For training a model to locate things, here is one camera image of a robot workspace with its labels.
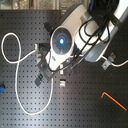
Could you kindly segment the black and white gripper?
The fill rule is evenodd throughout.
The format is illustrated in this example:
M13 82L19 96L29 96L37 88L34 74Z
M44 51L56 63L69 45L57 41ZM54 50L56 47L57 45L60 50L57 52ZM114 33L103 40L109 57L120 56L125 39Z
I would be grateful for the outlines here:
M52 72L49 69L48 64L46 63L45 57L42 57L40 59L40 61L37 64L37 67L39 68L40 73L35 79L36 85L40 85L44 79L46 79L47 81L50 81L54 77L55 72Z

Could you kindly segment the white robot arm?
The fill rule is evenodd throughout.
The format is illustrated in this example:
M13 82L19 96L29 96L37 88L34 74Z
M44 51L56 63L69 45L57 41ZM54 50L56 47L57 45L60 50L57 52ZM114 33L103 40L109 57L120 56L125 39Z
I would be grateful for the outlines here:
M50 29L50 43L38 44L48 53L38 63L40 73L35 80L51 80L56 72L76 67L83 59L97 62L108 48L113 36L128 14L128 0L109 0L104 16L91 16L83 4L72 5L56 29Z

